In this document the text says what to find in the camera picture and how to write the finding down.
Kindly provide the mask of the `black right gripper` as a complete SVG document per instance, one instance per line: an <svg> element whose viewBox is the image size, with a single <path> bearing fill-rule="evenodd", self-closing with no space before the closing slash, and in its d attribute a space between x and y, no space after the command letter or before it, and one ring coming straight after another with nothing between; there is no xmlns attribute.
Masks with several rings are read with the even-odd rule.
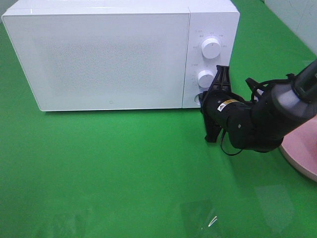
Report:
<svg viewBox="0 0 317 238"><path fill-rule="evenodd" d="M250 110L249 103L231 92L229 66L217 65L216 69L216 76L208 89L212 92L203 93L201 109L208 143L216 143L222 128L228 129L233 119Z"/></svg>

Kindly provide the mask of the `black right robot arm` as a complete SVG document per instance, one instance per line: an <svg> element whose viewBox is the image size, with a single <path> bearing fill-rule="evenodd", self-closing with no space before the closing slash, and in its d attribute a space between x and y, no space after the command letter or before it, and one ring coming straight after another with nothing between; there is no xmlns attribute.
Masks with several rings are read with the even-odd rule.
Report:
<svg viewBox="0 0 317 238"><path fill-rule="evenodd" d="M257 82L247 78L251 99L231 90L229 67L218 65L209 89L198 95L207 142L228 135L231 145L266 153L284 136L317 114L317 62L286 79Z"/></svg>

